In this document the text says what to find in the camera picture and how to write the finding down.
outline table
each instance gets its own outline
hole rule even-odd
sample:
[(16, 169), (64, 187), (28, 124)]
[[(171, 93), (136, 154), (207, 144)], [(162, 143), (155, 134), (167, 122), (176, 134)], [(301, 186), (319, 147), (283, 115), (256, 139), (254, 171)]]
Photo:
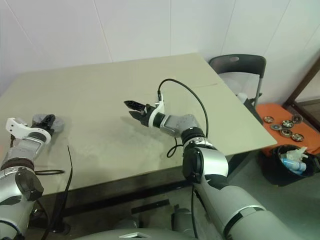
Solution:
[[(64, 131), (35, 162), (37, 170), (69, 172), (70, 189), (88, 187), (182, 164), (181, 149), (166, 153), (172, 137), (131, 118), (125, 100), (153, 104), (160, 81), (179, 80), (191, 87), (206, 107), (209, 139), (226, 156), (276, 144), (273, 137), (240, 103), (198, 54), (75, 66), (20, 75), (0, 98), (0, 146), (5, 154), (9, 117), (29, 124), (38, 113), (56, 114)], [(194, 114), (205, 131), (205, 118), (194, 97), (174, 83), (163, 85), (169, 114)], [(68, 174), (43, 176), (44, 195), (64, 190)]]

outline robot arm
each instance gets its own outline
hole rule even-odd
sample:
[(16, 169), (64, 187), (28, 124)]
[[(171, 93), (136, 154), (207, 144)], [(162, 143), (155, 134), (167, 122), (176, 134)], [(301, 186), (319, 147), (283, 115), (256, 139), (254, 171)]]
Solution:
[(226, 239), (300, 239), (244, 189), (228, 184), (226, 157), (206, 139), (193, 115), (166, 115), (161, 101), (157, 107), (124, 103), (135, 110), (129, 113), (141, 124), (181, 138), (183, 175), (193, 183), (211, 221)]
[(24, 239), (31, 210), (44, 191), (34, 162), (62, 127), (52, 114), (35, 115), (31, 127), (18, 118), (7, 120), (6, 129), (18, 143), (9, 149), (0, 168), (0, 240)]

